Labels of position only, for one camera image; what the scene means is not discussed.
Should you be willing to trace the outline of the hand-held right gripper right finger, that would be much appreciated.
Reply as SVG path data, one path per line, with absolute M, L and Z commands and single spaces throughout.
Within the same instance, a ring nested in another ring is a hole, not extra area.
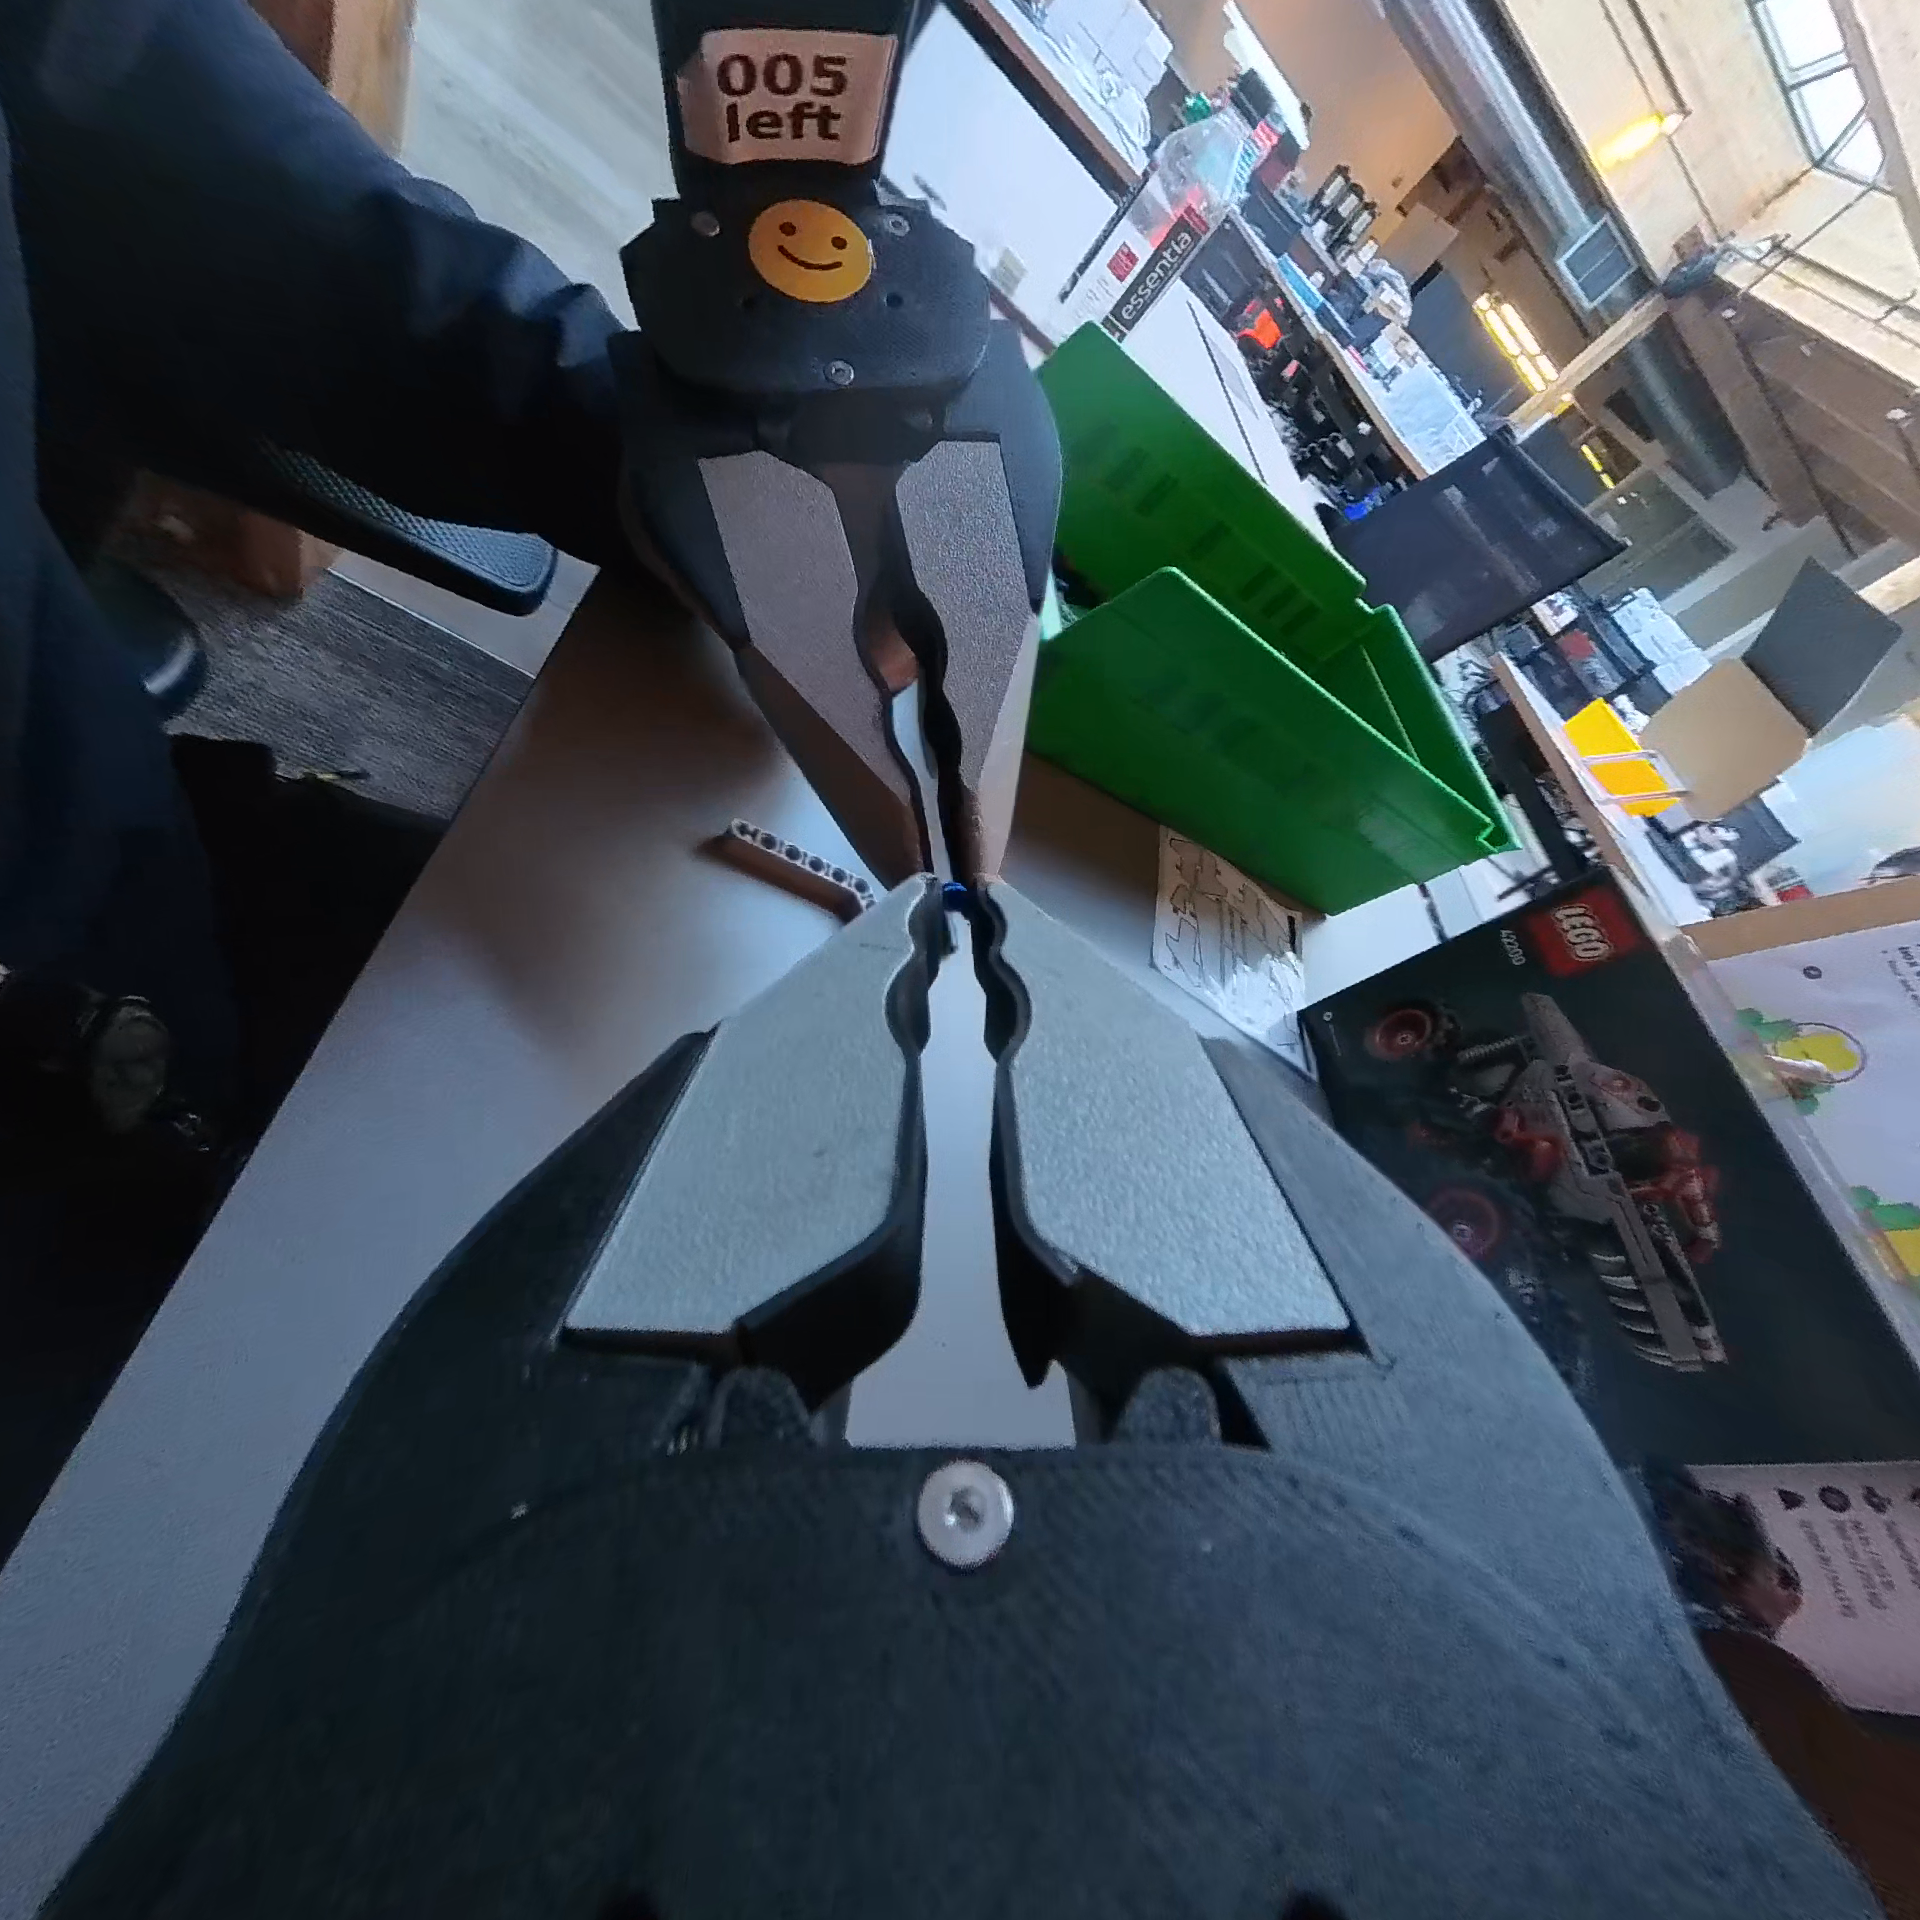
M 1008 881 L 973 892 L 973 962 L 1022 1380 L 1346 1351 L 1350 1312 L 1186 1020 Z

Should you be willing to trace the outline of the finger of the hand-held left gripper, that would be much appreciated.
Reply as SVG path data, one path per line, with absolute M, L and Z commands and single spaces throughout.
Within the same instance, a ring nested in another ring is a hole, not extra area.
M 702 457 L 742 622 L 739 678 L 849 852 L 897 885 L 932 872 L 892 694 L 868 657 L 868 586 L 839 495 L 777 454 Z
M 998 442 L 932 442 L 892 490 L 901 636 L 951 879 L 1000 874 L 1041 649 Z

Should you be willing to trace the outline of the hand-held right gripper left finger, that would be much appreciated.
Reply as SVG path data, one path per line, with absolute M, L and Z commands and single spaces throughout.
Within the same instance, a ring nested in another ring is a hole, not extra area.
M 836 1402 L 920 1309 L 923 1046 L 942 881 L 915 874 L 723 1020 L 565 1312 L 606 1351 Z

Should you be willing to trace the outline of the person's left forearm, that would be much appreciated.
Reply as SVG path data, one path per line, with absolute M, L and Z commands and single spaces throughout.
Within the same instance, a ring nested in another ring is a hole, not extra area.
M 245 2 L 4 2 L 4 387 L 137 463 L 276 442 L 606 567 L 610 306 L 397 165 Z

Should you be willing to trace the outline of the long lego beam with holes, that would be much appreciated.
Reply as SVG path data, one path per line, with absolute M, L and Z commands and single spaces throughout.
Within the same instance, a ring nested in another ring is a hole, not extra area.
M 704 841 L 704 852 L 787 898 L 799 898 L 836 914 L 839 921 L 860 918 L 879 900 L 874 885 L 860 872 L 805 852 L 789 837 L 761 829 L 749 817 L 730 817 L 724 829 Z

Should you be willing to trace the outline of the black lego set box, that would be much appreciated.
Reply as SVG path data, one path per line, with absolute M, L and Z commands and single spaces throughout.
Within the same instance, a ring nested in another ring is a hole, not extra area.
M 1506 1294 L 1622 1467 L 1916 1459 L 1916 1364 L 1592 869 L 1317 1001 L 1329 1120 Z

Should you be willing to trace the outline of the printed instruction sheet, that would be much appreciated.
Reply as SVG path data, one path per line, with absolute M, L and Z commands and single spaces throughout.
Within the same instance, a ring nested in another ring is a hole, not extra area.
M 1302 912 L 1262 881 L 1197 841 L 1158 829 L 1152 966 L 1234 1034 L 1307 1072 L 1302 933 Z

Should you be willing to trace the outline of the green plastic bin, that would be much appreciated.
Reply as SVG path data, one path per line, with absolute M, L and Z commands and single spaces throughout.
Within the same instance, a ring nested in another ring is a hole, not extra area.
M 1399 612 L 1096 321 L 1041 368 L 1068 614 L 1027 746 L 1340 914 L 1516 847 Z

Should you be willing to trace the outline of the water bottle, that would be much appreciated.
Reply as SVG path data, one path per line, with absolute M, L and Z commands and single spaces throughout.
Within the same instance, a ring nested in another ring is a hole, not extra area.
M 1083 324 L 1104 330 L 1115 343 L 1131 338 L 1207 237 L 1213 203 L 1200 184 L 1164 195 L 1153 182 L 1141 182 L 1141 195 L 1118 208 L 1058 301 L 1053 338 L 1064 343 Z

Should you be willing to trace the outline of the cluttered background workbench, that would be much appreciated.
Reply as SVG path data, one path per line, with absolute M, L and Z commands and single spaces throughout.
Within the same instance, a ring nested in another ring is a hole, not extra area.
M 1346 365 L 1365 434 L 1430 475 L 1481 440 L 1394 296 L 1451 245 L 1451 222 L 1416 190 L 1457 157 L 1457 123 L 1420 75 L 1383 2 L 973 2 L 1133 190 L 1141 153 L 1186 95 L 1262 77 L 1270 132 L 1237 218 L 1317 293 L 1307 309 Z

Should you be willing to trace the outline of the black mesh office chair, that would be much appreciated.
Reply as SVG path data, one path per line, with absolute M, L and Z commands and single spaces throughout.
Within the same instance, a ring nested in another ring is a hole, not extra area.
M 1506 420 L 1371 510 L 1319 507 L 1319 521 L 1365 603 L 1399 612 L 1430 664 L 1628 552 Z

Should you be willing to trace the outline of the yellow storage bin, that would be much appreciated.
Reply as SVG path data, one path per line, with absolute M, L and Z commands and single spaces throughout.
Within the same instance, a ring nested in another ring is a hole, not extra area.
M 1587 701 L 1567 715 L 1563 735 L 1580 777 L 1631 817 L 1654 817 L 1687 797 L 1687 785 L 1669 777 L 1609 701 Z

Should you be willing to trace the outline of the white toy brick box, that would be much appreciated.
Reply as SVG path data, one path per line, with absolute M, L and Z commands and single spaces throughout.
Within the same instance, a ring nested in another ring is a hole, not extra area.
M 1687 940 L 1916 1294 L 1916 874 L 1704 918 Z

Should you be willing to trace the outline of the open cardboard box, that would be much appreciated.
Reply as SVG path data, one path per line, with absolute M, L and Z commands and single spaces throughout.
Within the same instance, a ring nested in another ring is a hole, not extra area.
M 1809 750 L 1811 731 L 1743 657 L 1715 661 L 1680 687 L 1637 731 L 1696 823 L 1761 797 Z

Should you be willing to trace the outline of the person's dark clothing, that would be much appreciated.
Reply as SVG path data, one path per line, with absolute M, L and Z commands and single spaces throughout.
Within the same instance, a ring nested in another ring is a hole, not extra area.
M 84 995 L 145 997 L 174 1059 L 107 1135 L 66 1080 Z M 233 1070 L 199 837 L 126 647 L 4 450 L 4 1548 L 199 1239 Z

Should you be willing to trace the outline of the white printed box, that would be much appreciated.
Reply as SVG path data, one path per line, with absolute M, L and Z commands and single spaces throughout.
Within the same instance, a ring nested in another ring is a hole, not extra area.
M 1647 1463 L 1697 1627 L 1761 1636 L 1865 1714 L 1916 1718 L 1916 1463 Z

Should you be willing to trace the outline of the dark grey chair back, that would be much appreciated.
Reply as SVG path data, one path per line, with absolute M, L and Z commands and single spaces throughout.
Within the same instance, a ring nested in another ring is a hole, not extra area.
M 1892 614 L 1809 558 L 1760 636 L 1741 649 L 1741 664 L 1802 731 L 1815 735 L 1859 695 L 1897 643 L 1903 625 Z

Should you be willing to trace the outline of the wall air conditioner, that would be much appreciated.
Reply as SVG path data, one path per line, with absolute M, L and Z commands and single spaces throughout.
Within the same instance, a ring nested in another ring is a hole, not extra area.
M 1634 296 L 1644 266 L 1621 225 L 1594 213 L 1554 240 L 1550 275 L 1578 309 L 1594 313 L 1615 296 Z

